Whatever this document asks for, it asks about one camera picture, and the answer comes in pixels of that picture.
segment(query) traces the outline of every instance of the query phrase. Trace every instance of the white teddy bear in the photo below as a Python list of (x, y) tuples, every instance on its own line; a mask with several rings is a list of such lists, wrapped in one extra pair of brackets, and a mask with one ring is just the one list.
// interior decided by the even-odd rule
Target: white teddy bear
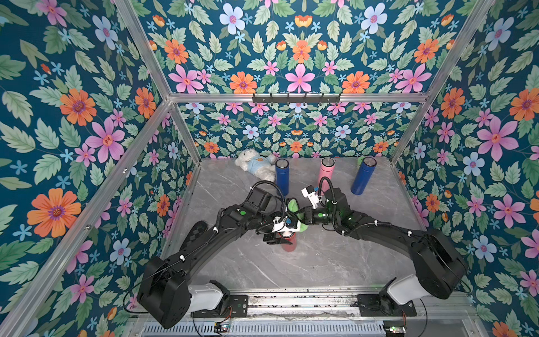
[(275, 161), (277, 157), (274, 154), (268, 157), (262, 157), (255, 149), (243, 150), (235, 160), (237, 166), (243, 171), (249, 171), (255, 177), (261, 180), (275, 181)]

